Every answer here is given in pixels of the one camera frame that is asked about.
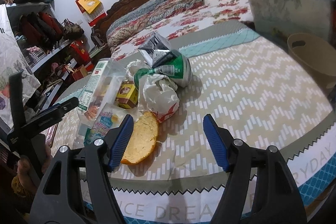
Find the person's left hand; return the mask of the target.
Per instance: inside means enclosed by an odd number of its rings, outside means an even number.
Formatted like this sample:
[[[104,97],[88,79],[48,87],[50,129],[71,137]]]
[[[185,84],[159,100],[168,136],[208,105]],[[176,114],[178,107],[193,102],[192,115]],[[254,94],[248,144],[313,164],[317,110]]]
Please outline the person's left hand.
[[[48,145],[45,145],[45,153],[46,153],[46,160],[42,166],[42,173],[45,173],[47,168],[49,167],[49,164],[52,160],[52,155],[51,155],[51,149]],[[37,187],[34,184],[31,176],[30,176],[30,163],[27,159],[21,158],[18,161],[18,170],[17,170],[17,175],[19,178],[19,181],[23,188],[30,192],[31,194],[35,195],[37,192]]]

